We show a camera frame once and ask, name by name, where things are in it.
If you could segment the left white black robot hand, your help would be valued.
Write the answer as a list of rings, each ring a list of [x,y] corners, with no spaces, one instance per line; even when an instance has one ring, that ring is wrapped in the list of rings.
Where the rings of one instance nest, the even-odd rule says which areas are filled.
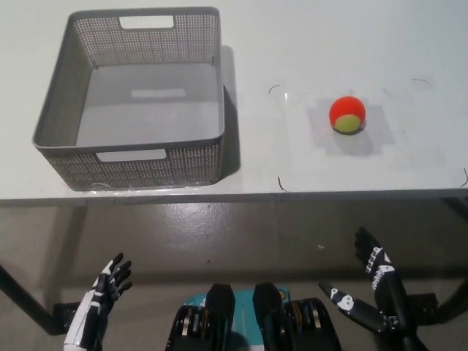
[[[64,350],[101,350],[108,317],[116,301],[132,283],[132,262],[123,262],[119,253],[102,269],[89,291],[83,296],[69,325]]]

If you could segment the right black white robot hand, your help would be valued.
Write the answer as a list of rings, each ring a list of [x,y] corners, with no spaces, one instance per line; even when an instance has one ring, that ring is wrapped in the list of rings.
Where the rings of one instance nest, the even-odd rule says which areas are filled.
[[[365,227],[355,232],[355,251],[369,278],[376,305],[353,297],[330,282],[320,282],[320,289],[345,317],[371,332],[382,335],[416,332],[417,324],[402,280],[383,246]]]

